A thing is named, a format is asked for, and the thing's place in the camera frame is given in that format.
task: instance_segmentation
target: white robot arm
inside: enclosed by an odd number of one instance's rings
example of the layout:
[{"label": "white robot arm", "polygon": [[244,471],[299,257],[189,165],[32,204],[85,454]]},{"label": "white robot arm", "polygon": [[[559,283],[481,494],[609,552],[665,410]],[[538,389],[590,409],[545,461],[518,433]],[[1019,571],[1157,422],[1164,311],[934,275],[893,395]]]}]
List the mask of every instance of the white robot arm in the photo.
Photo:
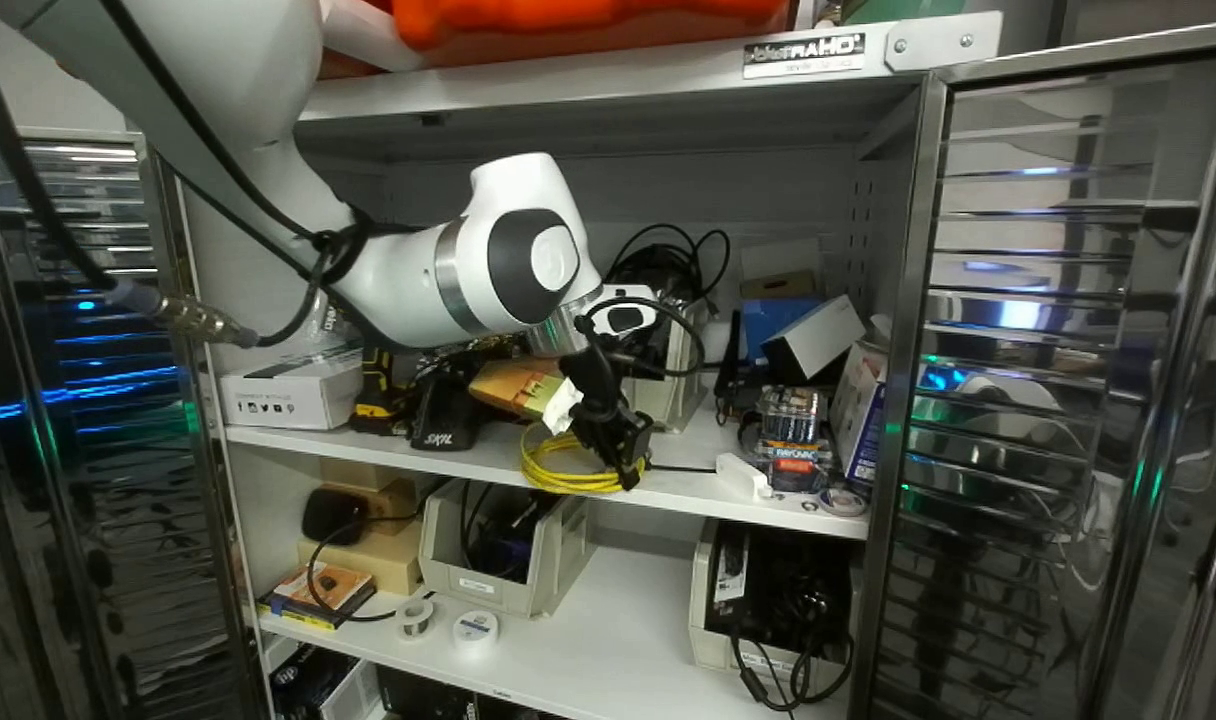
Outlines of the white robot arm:
[{"label": "white robot arm", "polygon": [[[223,216],[306,275],[357,211],[302,165],[290,122],[315,82],[310,0],[0,0],[0,20],[103,91]],[[471,173],[463,216],[368,235],[331,296],[405,349],[518,330],[598,283],[553,157]]]}]

